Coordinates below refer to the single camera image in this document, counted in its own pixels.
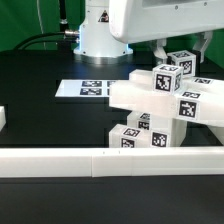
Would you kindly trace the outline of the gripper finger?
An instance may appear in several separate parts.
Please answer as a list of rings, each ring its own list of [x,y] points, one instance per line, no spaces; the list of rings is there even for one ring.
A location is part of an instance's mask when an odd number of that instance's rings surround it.
[[[205,31],[196,34],[197,40],[193,46],[193,49],[200,53],[200,62],[204,62],[205,51],[208,48],[212,38],[212,31]]]
[[[166,39],[152,40],[150,42],[150,48],[154,54],[156,65],[167,63],[168,56],[164,49],[166,44],[167,44]]]

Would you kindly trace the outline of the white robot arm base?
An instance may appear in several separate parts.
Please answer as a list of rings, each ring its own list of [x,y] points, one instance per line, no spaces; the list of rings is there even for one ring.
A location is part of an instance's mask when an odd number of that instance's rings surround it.
[[[118,42],[109,30],[109,0],[85,0],[85,19],[79,26],[75,59],[91,64],[118,64],[132,58],[133,50]]]

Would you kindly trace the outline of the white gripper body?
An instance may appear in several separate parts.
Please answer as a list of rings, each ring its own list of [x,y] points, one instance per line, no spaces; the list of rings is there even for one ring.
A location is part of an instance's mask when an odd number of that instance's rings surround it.
[[[109,28],[139,43],[224,28],[224,0],[109,0]]]

